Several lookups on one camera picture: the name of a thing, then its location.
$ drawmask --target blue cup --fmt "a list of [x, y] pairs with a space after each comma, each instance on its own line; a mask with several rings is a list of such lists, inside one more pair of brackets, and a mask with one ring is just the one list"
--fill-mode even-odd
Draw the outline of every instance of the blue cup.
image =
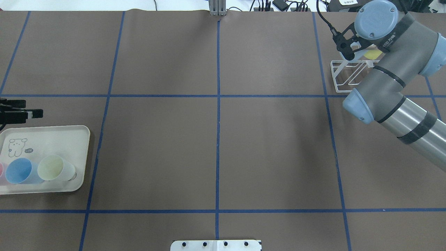
[[29, 159], [12, 161], [6, 169], [6, 180], [12, 184], [39, 184], [43, 179], [37, 173], [37, 165]]

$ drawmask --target black clamp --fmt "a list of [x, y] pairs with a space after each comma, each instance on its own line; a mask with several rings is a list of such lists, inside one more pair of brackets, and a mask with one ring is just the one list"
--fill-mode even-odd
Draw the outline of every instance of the black clamp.
[[24, 124], [27, 119], [43, 117], [42, 109], [24, 109], [26, 100], [7, 100], [0, 98], [1, 129], [7, 124]]
[[[352, 31], [353, 37], [346, 39], [344, 35], [349, 30]], [[333, 34], [333, 41], [336, 43], [336, 49], [342, 53], [342, 56], [344, 56], [344, 58], [348, 61], [355, 58], [355, 52], [364, 50], [372, 45], [372, 43], [367, 39], [356, 36], [355, 23], [351, 23], [342, 33], [337, 31], [335, 28], [331, 29], [331, 33]], [[351, 48], [351, 44], [354, 42], [359, 42], [361, 47], [353, 50]]]

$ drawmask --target yellow object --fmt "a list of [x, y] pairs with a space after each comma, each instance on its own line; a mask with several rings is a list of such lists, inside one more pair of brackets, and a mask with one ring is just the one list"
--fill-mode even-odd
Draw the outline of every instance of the yellow object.
[[367, 59], [370, 59], [370, 60], [375, 60], [381, 55], [381, 53], [383, 53], [383, 52], [380, 50], [369, 50], [368, 52], [366, 52], [364, 54], [364, 57], [366, 57]]

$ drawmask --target black band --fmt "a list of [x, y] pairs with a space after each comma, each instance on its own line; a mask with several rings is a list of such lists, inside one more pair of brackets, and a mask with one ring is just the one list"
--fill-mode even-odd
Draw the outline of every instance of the black band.
[[398, 110], [403, 105], [406, 99], [407, 99], [406, 96], [403, 96], [400, 102], [386, 116], [384, 116], [384, 118], [380, 119], [378, 123], [381, 124], [382, 122], [386, 121], [386, 119], [390, 118], [390, 116], [392, 116], [396, 112], [396, 110]]
[[396, 24], [395, 28], [387, 34], [378, 45], [378, 49], [380, 49], [384, 53], [389, 52], [389, 48], [393, 45], [393, 43], [400, 38], [400, 36], [407, 31], [407, 29], [413, 24], [415, 19], [410, 14], [405, 14], [404, 17]]
[[409, 133], [403, 137], [398, 137], [404, 144], [412, 144], [415, 141], [421, 139], [429, 130], [434, 126], [437, 121], [437, 117], [430, 112], [427, 112], [424, 119]]
[[377, 69], [379, 71], [384, 72], [385, 74], [389, 75], [389, 77], [393, 78], [395, 81], [397, 81], [398, 83], [400, 83], [400, 85], [404, 88], [406, 87], [406, 83], [404, 83], [404, 81], [402, 79], [400, 79], [397, 75], [395, 75], [393, 72], [387, 70], [386, 68], [383, 68], [379, 65], [375, 65], [373, 67], [373, 69]]

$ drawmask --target plastic cup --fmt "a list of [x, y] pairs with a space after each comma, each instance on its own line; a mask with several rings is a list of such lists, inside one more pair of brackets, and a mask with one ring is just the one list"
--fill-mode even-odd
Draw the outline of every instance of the plastic cup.
[[5, 172], [6, 180], [12, 184], [39, 184], [43, 180], [37, 174], [37, 165], [27, 158], [12, 161]]
[[68, 181], [76, 177], [76, 168], [61, 156], [50, 155], [39, 163], [37, 173], [44, 180]]
[[0, 186], [1, 185], [7, 185], [9, 182], [6, 180], [6, 168], [8, 167], [7, 164], [0, 162]]

